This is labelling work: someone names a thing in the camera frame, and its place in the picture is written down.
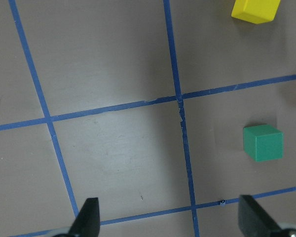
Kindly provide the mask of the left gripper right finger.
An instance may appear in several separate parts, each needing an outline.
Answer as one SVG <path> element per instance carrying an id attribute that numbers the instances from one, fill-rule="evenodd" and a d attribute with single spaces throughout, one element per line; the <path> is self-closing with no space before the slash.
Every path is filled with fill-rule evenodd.
<path id="1" fill-rule="evenodd" d="M 286 236 L 286 231 L 250 195 L 239 196 L 238 226 L 245 237 Z"/>

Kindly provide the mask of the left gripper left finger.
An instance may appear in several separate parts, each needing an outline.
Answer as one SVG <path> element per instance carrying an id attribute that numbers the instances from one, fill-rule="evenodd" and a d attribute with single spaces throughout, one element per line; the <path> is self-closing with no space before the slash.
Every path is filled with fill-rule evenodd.
<path id="1" fill-rule="evenodd" d="M 100 232 L 100 211 L 97 197 L 87 198 L 69 229 L 68 237 L 97 237 Z"/>

